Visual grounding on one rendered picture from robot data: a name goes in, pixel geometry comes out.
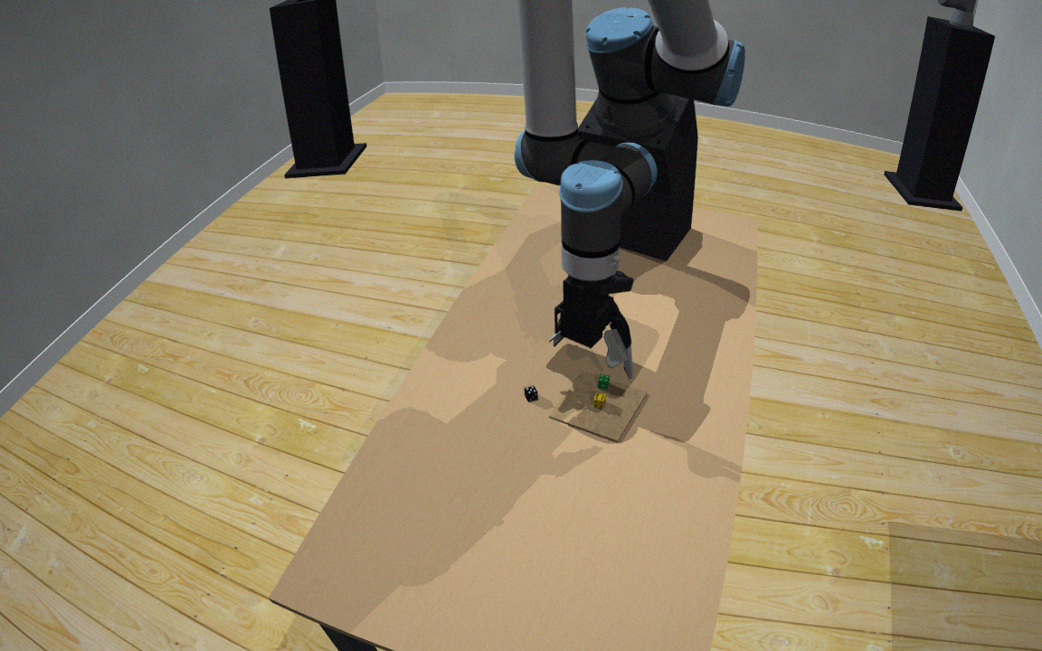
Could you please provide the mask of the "tan textured mat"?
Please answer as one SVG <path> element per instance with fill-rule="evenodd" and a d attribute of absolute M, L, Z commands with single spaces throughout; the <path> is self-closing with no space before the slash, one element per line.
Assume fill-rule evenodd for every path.
<path fill-rule="evenodd" d="M 582 371 L 549 418 L 619 442 L 648 393 L 616 381 L 607 389 L 597 389 L 597 381 L 599 376 Z M 604 408 L 594 407 L 595 394 L 605 394 Z"/>

